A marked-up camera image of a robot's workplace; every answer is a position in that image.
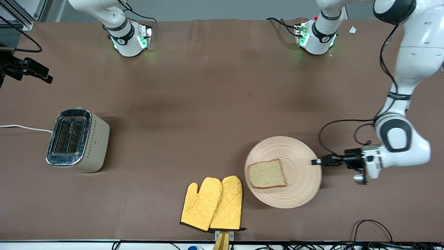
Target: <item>toaster power cord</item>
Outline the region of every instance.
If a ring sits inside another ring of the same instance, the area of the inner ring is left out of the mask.
[[[49,132],[49,133],[52,134],[52,131],[50,131],[50,130],[35,129],[35,128],[30,128],[30,127],[26,127],[26,126],[22,126],[22,125],[17,125],[17,124],[13,124],[13,125],[0,125],[0,128],[23,128],[23,129],[30,129],[30,130],[35,130],[35,131]]]

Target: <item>oven mitt thumb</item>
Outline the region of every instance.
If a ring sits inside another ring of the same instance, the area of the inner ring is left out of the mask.
[[[205,178],[199,191],[197,183],[191,183],[186,192],[180,224],[208,231],[221,195],[219,179]]]
[[[243,231],[241,228],[242,182],[237,176],[229,176],[222,180],[222,197],[216,214],[211,222],[213,230]]]

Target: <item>quilted fabric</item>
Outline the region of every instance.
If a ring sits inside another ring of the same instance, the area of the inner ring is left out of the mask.
[[[221,195],[222,183],[219,179],[205,178],[199,192],[197,183],[191,183],[183,204],[181,224],[208,231]]]
[[[222,197],[210,228],[239,230],[242,210],[242,182],[237,176],[222,180]]]

